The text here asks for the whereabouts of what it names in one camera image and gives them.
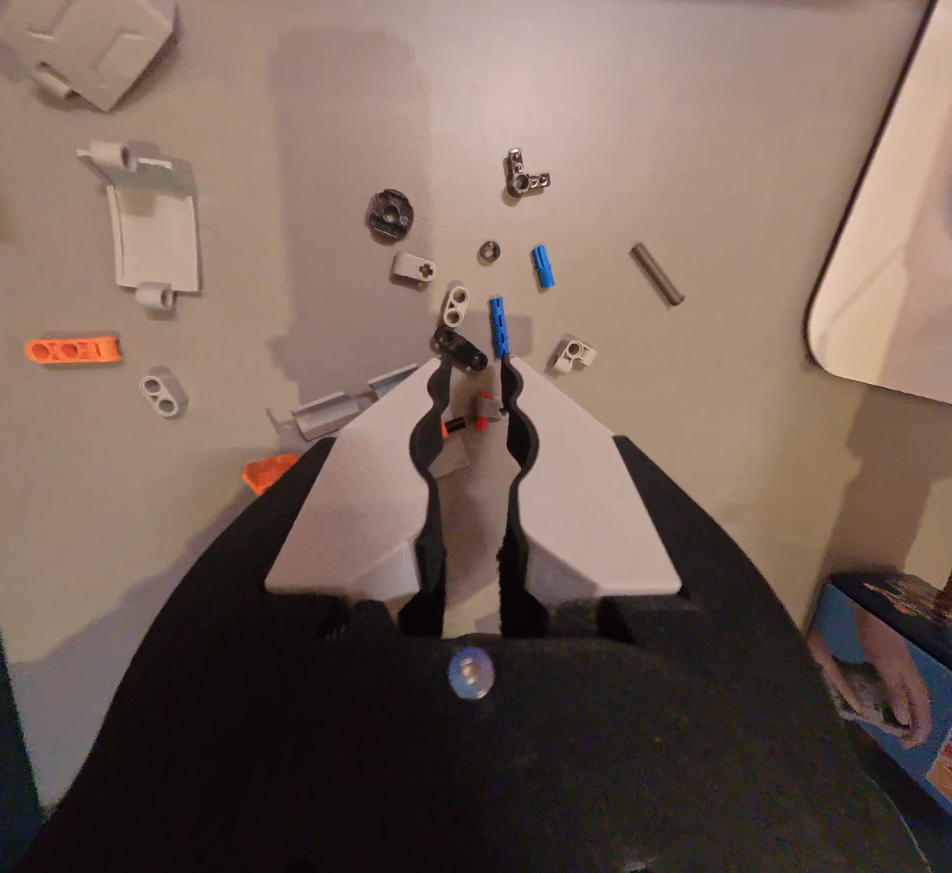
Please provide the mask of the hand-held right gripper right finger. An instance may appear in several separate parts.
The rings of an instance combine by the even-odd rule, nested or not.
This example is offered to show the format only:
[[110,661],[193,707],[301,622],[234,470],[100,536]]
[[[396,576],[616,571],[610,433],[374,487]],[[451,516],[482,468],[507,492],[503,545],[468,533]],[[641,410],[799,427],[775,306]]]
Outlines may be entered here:
[[497,554],[501,635],[544,637],[564,608],[680,594],[612,431],[521,358],[502,359],[501,382],[518,466]]

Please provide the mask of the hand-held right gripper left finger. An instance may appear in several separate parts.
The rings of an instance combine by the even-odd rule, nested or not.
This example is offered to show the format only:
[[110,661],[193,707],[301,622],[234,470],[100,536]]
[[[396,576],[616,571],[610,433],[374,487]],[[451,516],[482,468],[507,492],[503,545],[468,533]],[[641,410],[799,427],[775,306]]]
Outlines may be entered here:
[[433,358],[322,441],[327,455],[268,592],[380,602],[404,634],[442,637],[446,546],[430,467],[444,447],[449,385],[449,360]]

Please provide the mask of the black two-hole beam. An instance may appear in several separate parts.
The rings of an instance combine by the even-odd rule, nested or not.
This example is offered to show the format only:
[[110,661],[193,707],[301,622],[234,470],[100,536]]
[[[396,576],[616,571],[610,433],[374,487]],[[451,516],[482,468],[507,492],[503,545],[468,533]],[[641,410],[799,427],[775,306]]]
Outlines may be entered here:
[[433,343],[439,353],[447,355],[466,370],[483,371],[489,363],[487,355],[482,350],[453,328],[447,326],[438,328],[434,332]]

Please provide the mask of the round black disc piece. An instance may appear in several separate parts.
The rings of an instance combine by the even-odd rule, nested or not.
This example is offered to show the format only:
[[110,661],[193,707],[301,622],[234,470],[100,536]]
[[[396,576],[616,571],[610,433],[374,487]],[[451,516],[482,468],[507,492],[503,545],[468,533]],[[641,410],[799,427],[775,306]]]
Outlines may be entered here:
[[395,243],[407,237],[414,222],[414,210],[402,192],[383,189],[371,197],[365,221],[375,235]]

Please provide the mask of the light grey small connector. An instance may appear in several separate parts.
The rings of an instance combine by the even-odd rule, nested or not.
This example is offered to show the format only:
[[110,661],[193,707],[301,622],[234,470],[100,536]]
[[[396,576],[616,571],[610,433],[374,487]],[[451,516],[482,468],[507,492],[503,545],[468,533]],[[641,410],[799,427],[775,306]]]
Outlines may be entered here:
[[552,373],[564,376],[581,367],[591,367],[597,357],[598,351],[587,342],[566,334],[554,348],[548,367]]

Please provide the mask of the short dark grey axle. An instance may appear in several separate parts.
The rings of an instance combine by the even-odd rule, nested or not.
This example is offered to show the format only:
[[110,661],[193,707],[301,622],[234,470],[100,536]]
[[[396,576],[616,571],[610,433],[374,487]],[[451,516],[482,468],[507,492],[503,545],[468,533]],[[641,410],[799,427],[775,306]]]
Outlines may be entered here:
[[630,255],[668,307],[675,308],[684,303],[684,294],[643,242],[635,243]]

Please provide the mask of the orange small beam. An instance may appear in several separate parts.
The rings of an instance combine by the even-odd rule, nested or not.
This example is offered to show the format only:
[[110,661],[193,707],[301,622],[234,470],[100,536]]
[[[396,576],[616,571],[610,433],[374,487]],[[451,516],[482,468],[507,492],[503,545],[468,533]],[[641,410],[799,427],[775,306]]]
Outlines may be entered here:
[[26,358],[39,366],[98,366],[123,360],[115,336],[31,339],[24,344]]

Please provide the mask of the picture box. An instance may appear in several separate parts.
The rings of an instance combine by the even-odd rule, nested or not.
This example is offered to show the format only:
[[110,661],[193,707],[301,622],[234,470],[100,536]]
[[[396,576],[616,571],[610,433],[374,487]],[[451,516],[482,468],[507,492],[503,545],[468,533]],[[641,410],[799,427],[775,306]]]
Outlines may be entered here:
[[839,716],[949,818],[950,595],[904,572],[835,573],[806,643]]

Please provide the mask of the grey hollow panel piece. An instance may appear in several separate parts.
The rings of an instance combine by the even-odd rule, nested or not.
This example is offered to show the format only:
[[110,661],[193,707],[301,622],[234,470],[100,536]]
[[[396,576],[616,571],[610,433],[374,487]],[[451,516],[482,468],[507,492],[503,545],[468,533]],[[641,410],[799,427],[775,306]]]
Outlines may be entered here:
[[191,166],[154,144],[90,141],[77,159],[109,210],[116,284],[140,308],[171,314],[202,289],[198,189]]

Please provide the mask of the black connector with pins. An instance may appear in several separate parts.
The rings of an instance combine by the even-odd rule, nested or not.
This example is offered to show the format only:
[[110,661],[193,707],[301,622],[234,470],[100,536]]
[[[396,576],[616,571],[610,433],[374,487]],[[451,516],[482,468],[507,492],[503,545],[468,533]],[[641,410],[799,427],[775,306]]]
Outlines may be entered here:
[[549,188],[552,182],[550,173],[530,173],[527,170],[523,152],[517,147],[506,153],[505,169],[506,191],[515,199],[541,193]]

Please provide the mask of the white board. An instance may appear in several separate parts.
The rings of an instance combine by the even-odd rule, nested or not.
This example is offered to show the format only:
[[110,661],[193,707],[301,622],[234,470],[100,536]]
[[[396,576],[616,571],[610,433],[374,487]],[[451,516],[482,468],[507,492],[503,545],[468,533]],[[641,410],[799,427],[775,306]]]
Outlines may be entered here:
[[807,309],[827,373],[951,402],[951,0],[929,0]]

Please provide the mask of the grey ridged panel piece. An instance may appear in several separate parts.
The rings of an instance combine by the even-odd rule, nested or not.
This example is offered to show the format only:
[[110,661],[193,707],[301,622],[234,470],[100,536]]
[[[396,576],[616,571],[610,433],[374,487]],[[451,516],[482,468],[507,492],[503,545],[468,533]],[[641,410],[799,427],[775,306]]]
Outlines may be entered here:
[[11,0],[2,40],[46,94],[108,113],[173,36],[174,0]]

